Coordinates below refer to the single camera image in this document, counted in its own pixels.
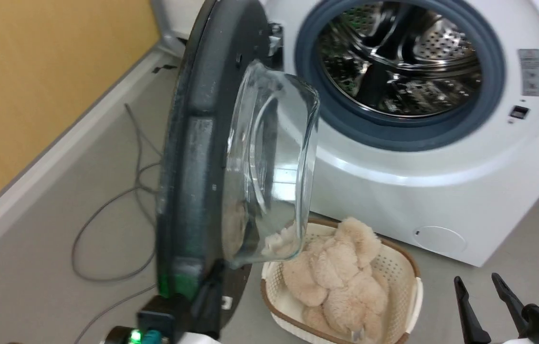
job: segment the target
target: gray label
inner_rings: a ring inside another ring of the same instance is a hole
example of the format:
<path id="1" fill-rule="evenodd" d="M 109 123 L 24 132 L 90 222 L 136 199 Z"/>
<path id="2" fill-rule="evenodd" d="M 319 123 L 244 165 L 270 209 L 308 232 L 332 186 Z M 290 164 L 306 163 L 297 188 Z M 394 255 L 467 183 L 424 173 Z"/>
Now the gray label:
<path id="1" fill-rule="evenodd" d="M 522 95 L 539 97 L 539 49 L 520 49 Z"/>

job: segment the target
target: white basket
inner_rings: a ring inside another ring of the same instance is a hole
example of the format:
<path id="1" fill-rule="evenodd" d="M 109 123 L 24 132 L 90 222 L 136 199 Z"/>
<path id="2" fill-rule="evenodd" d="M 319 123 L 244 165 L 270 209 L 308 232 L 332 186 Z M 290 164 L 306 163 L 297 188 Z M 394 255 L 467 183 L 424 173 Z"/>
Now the white basket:
<path id="1" fill-rule="evenodd" d="M 315 237 L 335 233 L 337 224 L 325 220 L 310 220 L 306 243 Z M 383 314 L 381 344 L 403 344 L 413 330 L 422 307 L 422 279 L 418 266 L 409 253 L 398 245 L 382 240 L 383 249 L 373 261 L 374 269 L 381 271 L 390 285 L 389 305 Z M 292 296 L 284 284 L 282 263 L 263 264 L 261 294 L 275 322 L 284 330 L 314 344 L 351 344 L 338 333 L 322 333 L 303 323 L 304 305 Z"/>

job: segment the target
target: cable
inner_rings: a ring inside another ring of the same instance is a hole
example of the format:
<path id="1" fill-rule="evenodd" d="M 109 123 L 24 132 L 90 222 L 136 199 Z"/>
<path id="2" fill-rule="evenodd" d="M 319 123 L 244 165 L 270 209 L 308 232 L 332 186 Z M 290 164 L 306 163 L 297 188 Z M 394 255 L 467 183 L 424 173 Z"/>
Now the cable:
<path id="1" fill-rule="evenodd" d="M 135 294 L 131 294 L 129 296 L 127 296 L 127 298 L 124 298 L 122 299 L 121 301 L 118 301 L 116 303 L 114 303 L 113 305 L 111 305 L 110 307 L 108 307 L 107 309 L 101 311 L 99 314 L 97 314 L 86 326 L 85 328 L 80 331 L 80 335 L 76 338 L 76 340 L 74 341 L 74 344 L 79 344 L 80 343 L 80 339 L 82 339 L 82 337 L 85 335 L 86 331 L 88 331 L 91 326 L 93 326 L 93 324 L 99 320 L 99 318 L 101 318 L 102 316 L 104 316 L 106 313 L 108 313 L 109 311 L 112 311 L 113 309 L 115 309 L 116 307 L 122 305 L 123 303 L 129 301 L 130 299 L 133 299 L 133 298 L 136 298 L 142 294 L 144 294 L 145 292 L 148 292 L 148 291 L 151 291 L 153 290 L 154 288 L 156 287 L 156 284 L 154 285 L 151 285 L 150 287 L 147 287 L 147 288 L 144 288 L 138 292 L 136 292 Z"/>
<path id="2" fill-rule="evenodd" d="M 72 250 L 71 250 L 71 254 L 70 254 L 70 263 L 71 263 L 72 271 L 74 272 L 74 274 L 77 277 L 79 277 L 80 279 L 83 279 L 84 281 L 89 281 L 89 282 L 93 282 L 93 283 L 109 283 L 109 282 L 124 281 L 124 280 L 127 280 L 127 279 L 131 279 L 132 277 L 137 276 L 138 274 L 140 274 L 145 268 L 147 268 L 150 265 L 150 263 L 153 261 L 155 253 L 156 253 L 156 249 L 153 249 L 153 252 L 148 257 L 148 259 L 139 268 L 133 270 L 132 272 L 128 272 L 127 274 L 124 274 L 122 276 L 116 276 L 116 277 L 110 277 L 110 278 L 97 278 L 97 277 L 92 277 L 92 276 L 88 276 L 88 275 L 83 274 L 80 271 L 79 266 L 77 264 L 77 260 L 76 260 L 77 249 L 78 249 L 78 246 L 80 244 L 80 240 L 82 239 L 82 235 L 88 229 L 91 222 L 93 222 L 93 220 L 95 220 L 95 218 L 97 218 L 97 216 L 100 213 L 102 213 L 102 211 L 104 209 L 106 209 L 106 207 L 108 207 L 108 205 L 111 205 L 113 202 L 115 202 L 119 198 L 125 196 L 126 194 L 134 193 L 134 197 L 136 198 L 136 203 L 138 204 L 138 207 L 140 207 L 140 210 L 141 210 L 142 214 L 144 215 L 145 219 L 149 222 L 149 224 L 153 228 L 155 227 L 153 216 L 151 214 L 149 214 L 148 211 L 144 208 L 144 206 L 143 206 L 143 204 L 142 204 L 142 202 L 140 200 L 140 194 L 138 192 L 141 190 L 143 192 L 147 192 L 148 194 L 152 194 L 156 198 L 157 191 L 153 190 L 151 187 L 149 187 L 147 185 L 144 185 L 141 182 L 140 178 L 141 178 L 141 175 L 145 171 L 149 170 L 150 168 L 153 168 L 154 166 L 160 165 L 160 161 L 154 162 L 154 163 L 151 163 L 149 165 L 141 167 L 141 158 L 142 158 L 142 152 L 143 152 L 142 140 L 145 140 L 147 142 L 147 144 L 149 144 L 151 149 L 161 159 L 163 158 L 163 156 L 159 152 L 159 150 L 154 146 L 154 144 L 151 142 L 151 140 L 149 140 L 148 137 L 141 130 L 138 122 L 136 121 L 136 116 L 134 116 L 134 113 L 131 110 L 131 107 L 129 106 L 129 104 L 125 104 L 125 110 L 127 112 L 127 115 L 129 116 L 129 119 L 131 120 L 131 122 L 132 122 L 132 124 L 134 126 L 134 129 L 136 129 L 136 142 L 137 142 L 137 146 L 138 146 L 138 152 L 137 152 L 137 157 L 136 157 L 136 178 L 134 180 L 134 186 L 130 187 L 129 189 L 127 189 L 125 191 L 122 191 L 121 193 L 117 194 L 113 198 L 110 198 L 110 200 L 108 200 L 107 202 L 102 204 L 91 215 L 91 217 L 88 218 L 88 220 L 82 225 L 82 227 L 80 227 L 76 237 L 74 238 L 74 241 L 73 241 L 73 244 L 72 244 Z M 156 285 L 153 284 L 150 287 L 147 287 L 147 288 L 145 288 L 143 290 L 140 290 L 140 291 L 138 291 L 138 292 L 136 292 L 136 293 L 134 293 L 134 294 L 132 294 L 130 296 L 127 296 L 127 298 L 121 299 L 120 301 L 114 303 L 113 305 L 110 305 L 110 307 L 108 307 L 107 309 L 101 311 L 89 323 L 87 323 L 87 325 L 84 327 L 84 329 L 80 332 L 79 336 L 74 341 L 74 344 L 79 344 L 81 338 L 91 328 L 91 326 L 93 326 L 93 324 L 97 320 L 99 320 L 99 318 L 104 316 L 106 313 L 108 313 L 109 311 L 112 311 L 114 308 L 116 308 L 119 305 L 129 301 L 130 299 L 136 298 L 137 296 L 140 296 L 140 295 L 144 294 L 145 292 L 151 291 L 155 287 L 156 287 Z"/>

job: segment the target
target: gray floor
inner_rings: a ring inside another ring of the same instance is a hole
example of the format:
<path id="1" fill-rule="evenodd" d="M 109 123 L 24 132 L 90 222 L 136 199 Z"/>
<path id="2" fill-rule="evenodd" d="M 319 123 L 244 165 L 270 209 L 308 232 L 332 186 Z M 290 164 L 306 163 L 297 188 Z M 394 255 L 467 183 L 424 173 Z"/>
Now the gray floor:
<path id="1" fill-rule="evenodd" d="M 132 108 L 142 129 L 162 143 L 175 72 L 161 72 Z M 0 241 L 0 344 L 71 344 L 95 314 L 154 283 L 153 267 L 121 283 L 97 285 L 77 279 L 69 266 L 77 229 L 108 198 L 132 185 L 136 140 L 129 119 L 121 118 Z M 157 159 L 150 150 L 144 163 Z M 156 180 L 156 170 L 145 180 Z M 109 277 L 136 268 L 151 251 L 152 228 L 133 197 L 101 214 L 84 236 L 84 271 Z M 516 337 L 509 314 L 490 281 L 499 272 L 524 303 L 539 305 L 539 202 L 483 268 L 472 268 L 410 247 L 424 281 L 422 315 L 411 343 L 461 343 L 452 279 L 464 279 L 482 325 L 495 342 Z M 260 267 L 255 266 L 241 306 L 223 331 L 222 342 L 302 343 L 282 331 L 263 305 Z M 81 341 L 96 344 L 112 326 L 134 325 L 136 310 L 151 292 L 103 316 Z"/>

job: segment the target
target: stuffed animal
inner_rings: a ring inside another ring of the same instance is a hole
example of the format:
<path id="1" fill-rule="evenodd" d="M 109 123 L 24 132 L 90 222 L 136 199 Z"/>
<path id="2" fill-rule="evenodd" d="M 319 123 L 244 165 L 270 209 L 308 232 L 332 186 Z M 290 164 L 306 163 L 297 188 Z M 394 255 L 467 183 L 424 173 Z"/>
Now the stuffed animal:
<path id="1" fill-rule="evenodd" d="M 389 284 L 370 264 L 381 249 L 370 227 L 347 218 L 333 237 L 313 240 L 299 257 L 284 262 L 287 288 L 308 306 L 304 323 L 324 333 L 363 333 L 360 342 L 377 344 Z"/>

